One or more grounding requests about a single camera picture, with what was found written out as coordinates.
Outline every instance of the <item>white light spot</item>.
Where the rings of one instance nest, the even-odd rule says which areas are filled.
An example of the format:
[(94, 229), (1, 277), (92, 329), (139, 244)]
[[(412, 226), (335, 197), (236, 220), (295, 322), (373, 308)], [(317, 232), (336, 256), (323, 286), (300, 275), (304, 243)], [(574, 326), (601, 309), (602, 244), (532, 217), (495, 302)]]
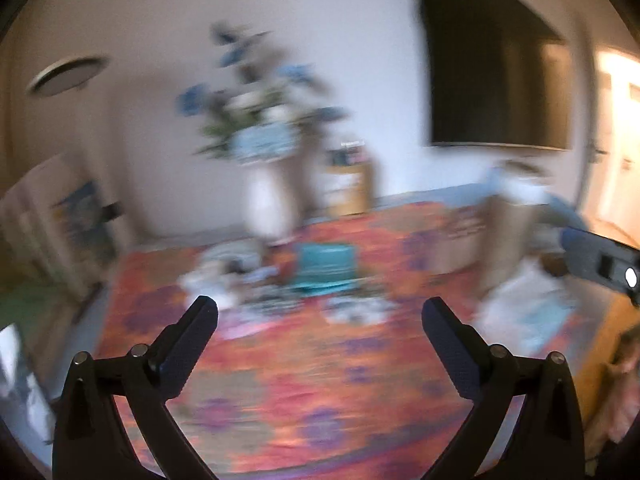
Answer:
[(625, 278), (626, 282), (631, 288), (634, 288), (638, 284), (638, 277), (636, 276), (636, 272), (631, 267), (626, 270)]

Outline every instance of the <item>metal screw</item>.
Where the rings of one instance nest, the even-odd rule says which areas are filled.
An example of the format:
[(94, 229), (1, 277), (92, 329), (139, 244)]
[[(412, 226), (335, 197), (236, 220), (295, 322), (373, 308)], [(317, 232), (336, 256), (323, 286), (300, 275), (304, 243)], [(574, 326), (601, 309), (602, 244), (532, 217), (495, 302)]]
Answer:
[(138, 343), (137, 345), (133, 345), (131, 347), (131, 355), (133, 357), (142, 357), (146, 354), (146, 351), (149, 350), (149, 347), (144, 343)]
[(78, 352), (76, 355), (74, 355), (74, 364), (81, 365), (87, 360), (88, 357), (89, 357), (89, 352), (85, 352), (85, 351)]
[(566, 361), (566, 358), (560, 352), (551, 352), (549, 356), (551, 357), (551, 360), (557, 365), (563, 365)]
[(490, 352), (492, 356), (497, 357), (498, 359), (507, 357), (509, 354), (509, 351), (502, 345), (491, 345)]

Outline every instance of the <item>black tv screen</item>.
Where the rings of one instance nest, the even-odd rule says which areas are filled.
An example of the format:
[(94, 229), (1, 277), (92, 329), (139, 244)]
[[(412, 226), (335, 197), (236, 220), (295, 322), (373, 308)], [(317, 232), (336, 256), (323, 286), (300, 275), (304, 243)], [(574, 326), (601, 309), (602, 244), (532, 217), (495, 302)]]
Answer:
[(520, 0), (422, 0), (431, 143), (568, 147), (566, 41)]

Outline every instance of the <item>white wall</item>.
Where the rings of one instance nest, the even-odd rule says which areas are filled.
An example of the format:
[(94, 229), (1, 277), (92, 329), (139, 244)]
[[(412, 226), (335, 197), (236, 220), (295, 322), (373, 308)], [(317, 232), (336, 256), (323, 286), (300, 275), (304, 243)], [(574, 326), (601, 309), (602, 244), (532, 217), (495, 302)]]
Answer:
[[(573, 149), (540, 163), (573, 200), (588, 128), (590, 41), (636, 47), (607, 0), (523, 0), (571, 42), (576, 70)], [(175, 113), (184, 88), (232, 83), (214, 69), (220, 48), (208, 39), (220, 19), (272, 30), (293, 62), (312, 62), (353, 113), (345, 128), (362, 136), (378, 162), (378, 194), (474, 182), (513, 152), (424, 147), (426, 67), (417, 0), (32, 0), (14, 89), (68, 54), (99, 51), (113, 64), (82, 94), (23, 100), (22, 143), (31, 163), (74, 142), (72, 111), (91, 101), (91, 117), (109, 139), (110, 161), (126, 205), (154, 234), (197, 232), (241, 221), (242, 171), (191, 156), (204, 141), (203, 118)]]

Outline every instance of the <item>vase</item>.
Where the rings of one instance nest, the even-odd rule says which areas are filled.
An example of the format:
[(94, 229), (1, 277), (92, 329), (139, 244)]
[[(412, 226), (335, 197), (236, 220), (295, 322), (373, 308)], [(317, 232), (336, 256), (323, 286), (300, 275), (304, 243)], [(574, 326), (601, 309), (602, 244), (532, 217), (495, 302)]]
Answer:
[(248, 232), (272, 246), (289, 242), (301, 223), (301, 212), (282, 161), (252, 162), (246, 172)]

